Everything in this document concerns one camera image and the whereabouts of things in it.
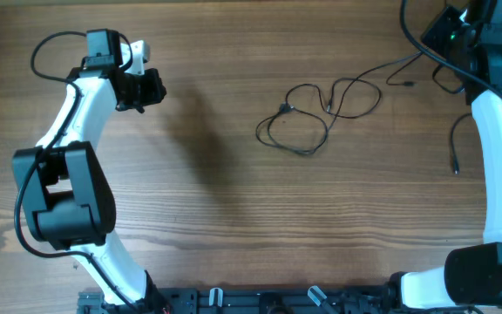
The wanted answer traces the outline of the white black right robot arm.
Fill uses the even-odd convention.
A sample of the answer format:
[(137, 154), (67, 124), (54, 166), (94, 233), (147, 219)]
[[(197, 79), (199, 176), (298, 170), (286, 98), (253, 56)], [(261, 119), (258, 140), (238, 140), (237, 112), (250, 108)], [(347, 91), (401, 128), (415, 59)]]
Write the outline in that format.
[(447, 5), (420, 38), (407, 26), (407, 6), (403, 0), (399, 11), (405, 37), (462, 82), (482, 146), (486, 217), (479, 245), (454, 249), (441, 267), (395, 275), (397, 308), (502, 308), (502, 1), (470, 1), (463, 10)]

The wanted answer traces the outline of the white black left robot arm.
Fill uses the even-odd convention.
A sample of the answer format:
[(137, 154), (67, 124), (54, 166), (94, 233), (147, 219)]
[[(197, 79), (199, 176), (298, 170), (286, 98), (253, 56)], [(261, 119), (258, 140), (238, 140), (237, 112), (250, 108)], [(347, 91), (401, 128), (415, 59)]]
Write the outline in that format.
[(118, 31), (83, 33), (87, 54), (64, 78), (64, 103), (46, 135), (12, 157), (17, 184), (14, 230), (24, 250), (43, 259), (71, 256), (101, 289), (98, 304), (79, 312), (165, 313), (168, 301), (130, 256), (115, 230), (117, 209), (95, 150), (112, 112), (160, 103), (159, 72), (146, 67), (150, 48)]

